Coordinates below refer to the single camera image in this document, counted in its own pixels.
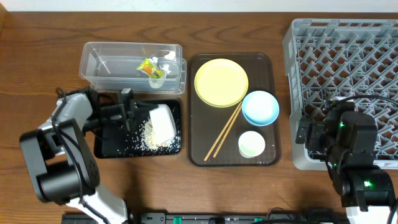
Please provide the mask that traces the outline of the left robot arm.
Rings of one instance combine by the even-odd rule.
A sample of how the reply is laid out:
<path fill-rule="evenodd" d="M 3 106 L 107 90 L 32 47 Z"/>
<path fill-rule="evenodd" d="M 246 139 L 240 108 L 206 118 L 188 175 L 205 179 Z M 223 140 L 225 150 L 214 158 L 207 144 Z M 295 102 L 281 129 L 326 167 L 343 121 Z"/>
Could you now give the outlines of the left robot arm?
<path fill-rule="evenodd" d="M 157 104 L 133 100 L 130 89 L 122 90 L 112 103 L 102 103 L 104 95 L 90 87 L 56 92 L 56 107 L 48 120 L 19 139 L 37 198 L 76 208 L 96 223 L 135 223 L 126 201 L 101 183 L 85 134 L 112 125 L 132 134 L 138 120 Z"/>

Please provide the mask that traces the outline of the green snack wrapper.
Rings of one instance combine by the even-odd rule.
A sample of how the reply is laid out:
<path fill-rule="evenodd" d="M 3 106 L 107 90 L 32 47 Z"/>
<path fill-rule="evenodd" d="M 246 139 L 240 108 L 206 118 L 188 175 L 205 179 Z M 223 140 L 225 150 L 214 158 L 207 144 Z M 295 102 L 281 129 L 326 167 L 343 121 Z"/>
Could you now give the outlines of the green snack wrapper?
<path fill-rule="evenodd" d="M 150 59 L 145 58 L 136 69 L 145 73 L 149 78 L 161 78 L 164 72 Z"/>

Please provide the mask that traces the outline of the rice leftovers pile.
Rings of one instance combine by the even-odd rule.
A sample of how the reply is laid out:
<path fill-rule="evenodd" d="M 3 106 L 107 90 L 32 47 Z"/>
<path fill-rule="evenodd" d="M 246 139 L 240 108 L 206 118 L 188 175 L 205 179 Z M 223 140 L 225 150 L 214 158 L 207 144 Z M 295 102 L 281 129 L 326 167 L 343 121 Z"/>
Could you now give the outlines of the rice leftovers pile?
<path fill-rule="evenodd" d="M 179 136 L 175 136 L 162 144 L 156 143 L 151 119 L 144 121 L 144 123 L 140 125 L 139 130 L 141 132 L 139 135 L 141 138 L 141 148 L 144 150 L 159 152 L 163 149 L 168 151 L 176 149 L 179 151 L 181 148 Z"/>

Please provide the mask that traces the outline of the white green cup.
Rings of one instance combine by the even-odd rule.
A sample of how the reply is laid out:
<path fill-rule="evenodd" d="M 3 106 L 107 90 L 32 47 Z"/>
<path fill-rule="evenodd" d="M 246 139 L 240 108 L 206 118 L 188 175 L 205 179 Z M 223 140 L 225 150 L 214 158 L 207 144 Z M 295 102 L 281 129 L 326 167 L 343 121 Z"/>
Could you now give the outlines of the white green cup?
<path fill-rule="evenodd" d="M 262 154 L 266 148 L 265 139 L 255 131 L 246 131 L 238 139 L 239 153 L 245 158 Z"/>

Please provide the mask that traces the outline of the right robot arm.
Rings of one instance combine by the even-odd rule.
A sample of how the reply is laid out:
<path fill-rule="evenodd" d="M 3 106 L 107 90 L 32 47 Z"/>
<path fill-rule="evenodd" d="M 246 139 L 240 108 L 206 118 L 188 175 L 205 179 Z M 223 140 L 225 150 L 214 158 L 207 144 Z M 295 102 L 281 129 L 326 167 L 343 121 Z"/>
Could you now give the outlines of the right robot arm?
<path fill-rule="evenodd" d="M 325 155 L 328 175 L 350 223 L 396 223 L 397 198 L 390 175 L 374 164 L 377 125 L 352 100 L 332 101 L 323 121 L 303 117 L 296 144 Z"/>

